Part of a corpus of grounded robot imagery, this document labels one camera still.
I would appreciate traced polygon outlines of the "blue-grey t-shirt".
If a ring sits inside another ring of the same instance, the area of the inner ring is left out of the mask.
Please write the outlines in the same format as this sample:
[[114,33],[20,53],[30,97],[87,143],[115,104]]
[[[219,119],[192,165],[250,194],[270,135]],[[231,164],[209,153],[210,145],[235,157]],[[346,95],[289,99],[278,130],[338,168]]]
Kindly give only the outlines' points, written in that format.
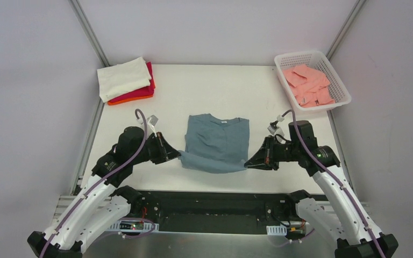
[[180,152],[184,168],[212,174],[246,169],[250,140],[248,119],[221,120],[210,113],[189,116],[184,138],[185,149]]

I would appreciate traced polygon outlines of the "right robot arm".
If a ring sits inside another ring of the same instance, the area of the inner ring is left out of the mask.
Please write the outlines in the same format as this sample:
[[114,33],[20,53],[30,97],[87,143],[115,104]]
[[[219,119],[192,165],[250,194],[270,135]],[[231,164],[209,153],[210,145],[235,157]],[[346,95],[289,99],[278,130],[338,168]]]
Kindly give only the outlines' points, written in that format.
[[270,123],[270,135],[245,167],[278,170],[281,162],[297,162],[322,189],[336,214],[328,214],[309,193],[298,190],[288,195],[284,215],[308,222],[334,245],[335,257],[392,257],[398,248],[396,238],[384,234],[366,212],[332,148],[318,145],[312,125],[306,120],[289,123],[289,140],[282,136],[278,123]]

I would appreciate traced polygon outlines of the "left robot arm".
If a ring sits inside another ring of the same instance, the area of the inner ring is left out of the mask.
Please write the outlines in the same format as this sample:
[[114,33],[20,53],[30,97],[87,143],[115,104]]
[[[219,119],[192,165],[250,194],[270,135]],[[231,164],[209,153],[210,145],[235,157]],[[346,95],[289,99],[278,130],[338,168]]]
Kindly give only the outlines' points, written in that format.
[[161,164],[180,156],[161,132],[127,127],[99,160],[83,189],[62,215],[44,231],[27,239],[36,257],[82,257],[113,223],[141,214],[143,195],[121,183],[143,162]]

